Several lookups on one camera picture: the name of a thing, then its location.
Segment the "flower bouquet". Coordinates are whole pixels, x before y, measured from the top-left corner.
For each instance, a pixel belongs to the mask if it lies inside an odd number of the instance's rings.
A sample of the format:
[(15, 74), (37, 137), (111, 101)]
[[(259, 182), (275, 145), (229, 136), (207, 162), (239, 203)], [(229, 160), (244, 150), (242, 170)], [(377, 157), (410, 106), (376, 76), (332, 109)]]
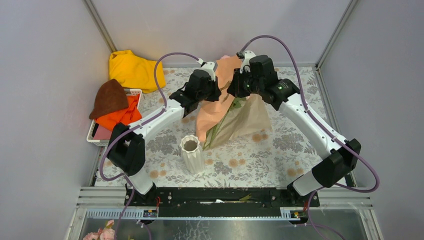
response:
[(246, 98), (237, 98), (227, 93), (234, 70), (241, 66), (236, 56), (223, 56), (216, 61), (218, 89), (217, 101), (203, 101), (196, 117), (195, 134), (204, 151), (219, 147), (239, 135), (238, 117)]

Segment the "beige kraft wrapping paper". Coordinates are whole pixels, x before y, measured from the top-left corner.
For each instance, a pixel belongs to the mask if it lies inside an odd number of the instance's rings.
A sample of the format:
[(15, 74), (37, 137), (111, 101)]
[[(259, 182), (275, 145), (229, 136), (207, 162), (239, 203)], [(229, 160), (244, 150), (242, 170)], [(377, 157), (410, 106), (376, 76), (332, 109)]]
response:
[(206, 132), (203, 146), (213, 149), (238, 137), (272, 128), (262, 97), (252, 94), (234, 98), (223, 118)]

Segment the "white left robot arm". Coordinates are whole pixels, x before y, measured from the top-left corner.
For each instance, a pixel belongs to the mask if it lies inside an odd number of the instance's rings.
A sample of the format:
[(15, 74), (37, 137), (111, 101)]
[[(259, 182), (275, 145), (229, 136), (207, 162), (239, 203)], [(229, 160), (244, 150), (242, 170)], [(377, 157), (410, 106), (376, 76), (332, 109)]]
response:
[(117, 124), (107, 147), (106, 157), (128, 178), (136, 199), (144, 206), (152, 204), (154, 183), (144, 169), (146, 144), (163, 129), (195, 111), (202, 101), (218, 101), (221, 91), (213, 68), (203, 66), (189, 76), (188, 82), (166, 101), (166, 105), (129, 125)]

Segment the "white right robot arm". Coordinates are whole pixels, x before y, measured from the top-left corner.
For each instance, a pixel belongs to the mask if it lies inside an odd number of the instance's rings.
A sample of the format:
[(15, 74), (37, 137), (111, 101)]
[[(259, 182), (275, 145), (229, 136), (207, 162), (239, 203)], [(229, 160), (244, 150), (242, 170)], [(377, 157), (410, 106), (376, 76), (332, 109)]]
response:
[(299, 86), (287, 78), (278, 78), (273, 61), (267, 55), (246, 51), (237, 56), (241, 67), (234, 70), (227, 92), (236, 98), (261, 96), (298, 127), (322, 159), (287, 186), (286, 198), (291, 205), (301, 205), (312, 191), (332, 187), (355, 169), (358, 161), (355, 155), (361, 150), (356, 139), (348, 141), (320, 116), (311, 117), (315, 111), (302, 100)]

